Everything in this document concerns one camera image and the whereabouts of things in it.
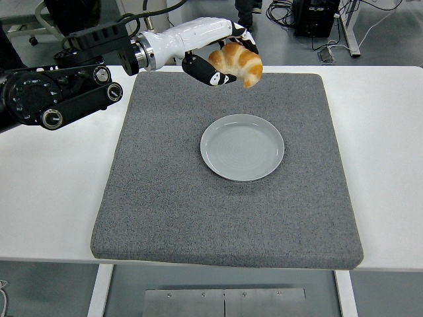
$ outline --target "white plate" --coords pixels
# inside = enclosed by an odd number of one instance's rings
[[[213,122],[200,143],[204,162],[230,180],[257,180],[273,172],[284,156],[284,140],[265,119],[233,114]]]

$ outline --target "metal stand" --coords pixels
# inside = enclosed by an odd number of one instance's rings
[[[350,48],[350,55],[352,57],[360,57],[362,55],[360,53],[360,49],[358,47],[356,36],[354,35],[353,30],[358,18],[358,13],[360,11],[360,8],[358,7],[359,4],[359,0],[353,0],[349,13],[343,13],[341,15],[342,27],[344,29],[345,38],[348,43],[348,47]]]
[[[342,317],[358,317],[349,271],[334,271]]]
[[[35,8],[34,15],[25,15],[20,17],[9,17],[3,18],[2,22],[4,25],[11,25],[7,31],[7,37],[9,39],[17,36],[29,35],[32,39],[35,39],[35,35],[38,34],[52,34],[55,38],[61,41],[64,36],[54,26],[54,22],[50,15],[42,15],[41,11],[46,8],[44,1],[41,1]]]
[[[102,317],[106,308],[110,280],[113,274],[113,264],[100,264],[98,266],[97,277],[91,303],[87,317]]]

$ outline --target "metal panel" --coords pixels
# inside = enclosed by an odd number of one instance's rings
[[[306,317],[304,289],[230,289],[225,291],[226,317]]]
[[[304,289],[147,290],[143,317],[308,317]]]
[[[143,317],[224,317],[223,289],[145,291]]]

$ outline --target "table leg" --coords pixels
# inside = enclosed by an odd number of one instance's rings
[[[354,25],[358,18],[358,13],[360,8],[358,7],[360,4],[359,0],[353,0],[351,5],[348,7],[348,13],[342,13],[341,21],[342,27],[344,29],[345,39],[348,43],[348,47],[350,48],[350,55],[352,57],[359,57],[361,56],[360,49],[357,44],[356,36],[354,35]]]
[[[110,280],[113,273],[113,264],[100,264],[95,279],[93,295],[87,317],[102,317],[106,307]]]
[[[349,271],[334,271],[342,317],[358,317]]]

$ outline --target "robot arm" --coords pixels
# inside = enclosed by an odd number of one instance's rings
[[[0,133],[20,124],[59,129],[122,97],[101,55],[117,51],[128,75],[162,68],[171,57],[183,58],[186,73],[207,85],[236,80],[221,74],[192,50],[224,39],[236,40],[257,53],[245,28],[223,18],[198,18],[163,33],[128,36],[124,22],[70,35],[70,48],[55,54],[57,65],[16,69],[0,74]]]

